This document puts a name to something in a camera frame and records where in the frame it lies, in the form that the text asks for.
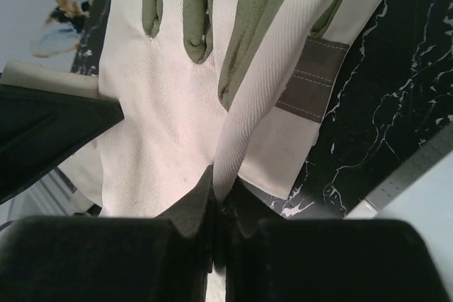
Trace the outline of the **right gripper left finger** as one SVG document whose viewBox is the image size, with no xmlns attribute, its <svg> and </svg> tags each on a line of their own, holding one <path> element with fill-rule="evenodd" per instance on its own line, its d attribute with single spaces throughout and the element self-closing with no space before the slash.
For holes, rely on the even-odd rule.
<svg viewBox="0 0 453 302">
<path fill-rule="evenodd" d="M 152 219 L 34 216 L 1 237 L 2 301 L 203 301 L 212 169 Z"/>
</svg>

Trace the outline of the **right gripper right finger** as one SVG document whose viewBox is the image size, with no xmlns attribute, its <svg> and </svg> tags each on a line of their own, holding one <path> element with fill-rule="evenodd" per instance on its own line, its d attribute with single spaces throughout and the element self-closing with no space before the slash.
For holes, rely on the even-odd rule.
<svg viewBox="0 0 453 302">
<path fill-rule="evenodd" d="M 228 301 L 448 301 L 424 240 L 394 219 L 287 220 L 241 180 L 223 210 Z"/>
</svg>

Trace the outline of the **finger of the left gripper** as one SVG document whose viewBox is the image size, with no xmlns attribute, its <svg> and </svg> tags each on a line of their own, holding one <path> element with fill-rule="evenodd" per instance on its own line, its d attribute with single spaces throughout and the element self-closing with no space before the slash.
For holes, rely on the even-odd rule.
<svg viewBox="0 0 453 302">
<path fill-rule="evenodd" d="M 110 100 L 1 86 L 1 202 L 124 119 Z"/>
</svg>

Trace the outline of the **work glove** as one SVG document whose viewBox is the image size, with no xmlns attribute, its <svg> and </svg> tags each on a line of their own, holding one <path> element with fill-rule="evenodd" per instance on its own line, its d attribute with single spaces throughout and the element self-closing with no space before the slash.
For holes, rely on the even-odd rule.
<svg viewBox="0 0 453 302">
<path fill-rule="evenodd" d="M 102 216 L 156 216 L 214 168 L 286 198 L 382 0 L 111 0 L 89 91 L 124 119 L 61 166 Z"/>
</svg>

